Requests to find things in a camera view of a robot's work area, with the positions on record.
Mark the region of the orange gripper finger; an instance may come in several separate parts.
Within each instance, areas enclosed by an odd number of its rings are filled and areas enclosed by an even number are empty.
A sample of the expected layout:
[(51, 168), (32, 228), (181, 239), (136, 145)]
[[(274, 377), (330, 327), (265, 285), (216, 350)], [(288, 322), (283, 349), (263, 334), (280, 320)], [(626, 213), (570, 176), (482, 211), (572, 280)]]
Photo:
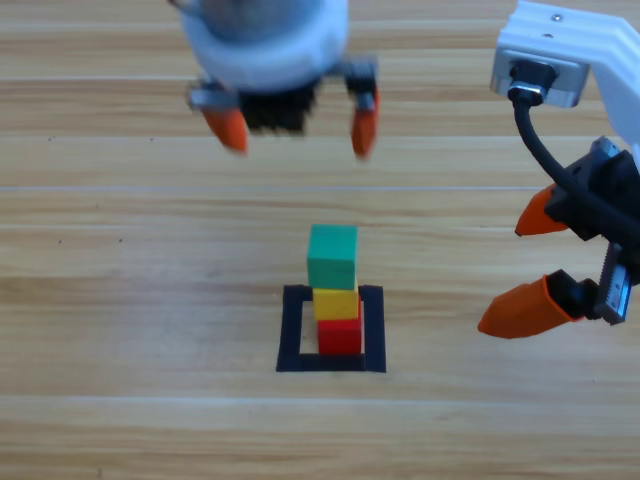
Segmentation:
[(594, 310), (598, 289), (595, 281), (578, 282), (560, 269), (495, 297), (477, 329), (497, 338), (520, 339), (582, 319), (599, 319)]

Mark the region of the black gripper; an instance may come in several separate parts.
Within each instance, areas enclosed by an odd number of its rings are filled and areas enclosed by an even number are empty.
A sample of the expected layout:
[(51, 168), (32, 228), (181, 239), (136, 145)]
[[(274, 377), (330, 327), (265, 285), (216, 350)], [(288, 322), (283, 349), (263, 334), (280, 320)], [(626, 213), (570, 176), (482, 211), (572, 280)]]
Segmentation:
[(354, 101), (352, 148), (356, 157), (364, 160), (370, 156), (378, 134), (377, 73), (375, 58), (343, 58), (300, 84), (272, 91), (224, 87), (214, 80), (202, 80), (190, 87), (187, 102), (191, 109), (202, 112), (223, 147), (246, 155), (247, 127), (252, 132), (302, 134), (306, 117), (315, 105), (317, 88), (325, 80), (340, 78)]
[[(601, 137), (566, 171), (615, 210), (639, 219), (639, 173), (628, 151)], [(610, 215), (592, 212), (556, 184), (531, 198), (515, 234), (542, 235), (568, 228), (584, 241), (602, 236), (608, 248), (598, 282), (578, 282), (563, 270), (549, 275), (546, 283), (551, 299), (572, 320), (602, 318), (611, 325), (624, 322), (632, 288), (639, 283), (639, 236), (625, 233)]]

